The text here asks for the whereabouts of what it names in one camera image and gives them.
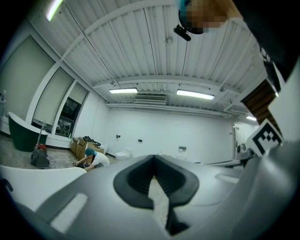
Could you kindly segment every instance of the ceiling light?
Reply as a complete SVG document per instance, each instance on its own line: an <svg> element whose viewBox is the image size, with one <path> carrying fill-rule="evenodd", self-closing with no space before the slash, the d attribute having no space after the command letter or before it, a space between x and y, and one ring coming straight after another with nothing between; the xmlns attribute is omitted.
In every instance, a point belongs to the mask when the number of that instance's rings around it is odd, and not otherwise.
<svg viewBox="0 0 300 240"><path fill-rule="evenodd" d="M254 117L247 116L246 118L249 120L252 120L252 121L256 121L256 118L254 118Z"/></svg>
<svg viewBox="0 0 300 240"><path fill-rule="evenodd" d="M53 18L53 15L55 14L56 10L58 9L58 7L60 6L62 0L54 0L53 4L50 7L50 10L47 13L47 19L48 21L51 21L51 19Z"/></svg>
<svg viewBox="0 0 300 240"><path fill-rule="evenodd" d="M136 88L110 89L110 93L137 93Z"/></svg>
<svg viewBox="0 0 300 240"><path fill-rule="evenodd" d="M177 90L177 95L183 95L183 96L189 96L189 97L196 97L196 98L204 98L212 100L215 98L214 95L211 94L205 94L200 92L192 92L192 91L186 91L186 90Z"/></svg>

